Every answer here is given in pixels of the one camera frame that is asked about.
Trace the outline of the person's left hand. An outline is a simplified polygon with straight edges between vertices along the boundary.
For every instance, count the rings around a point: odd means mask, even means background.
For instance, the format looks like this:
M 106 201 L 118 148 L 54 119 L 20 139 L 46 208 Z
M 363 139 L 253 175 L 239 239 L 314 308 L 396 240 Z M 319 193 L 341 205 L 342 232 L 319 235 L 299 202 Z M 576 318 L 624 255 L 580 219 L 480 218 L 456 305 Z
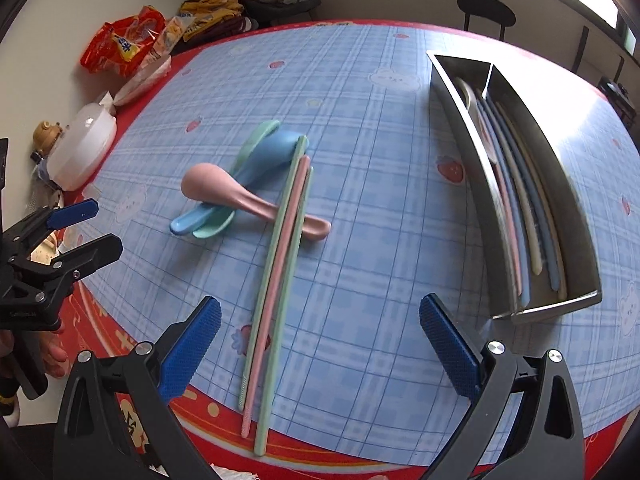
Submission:
M 65 330 L 61 324 L 54 332 L 39 332 L 39 348 L 46 373 L 54 378 L 62 378 L 70 371 L 70 357 L 64 349 L 60 336 Z M 8 356 L 14 347 L 14 337 L 9 330 L 1 331 L 1 357 Z

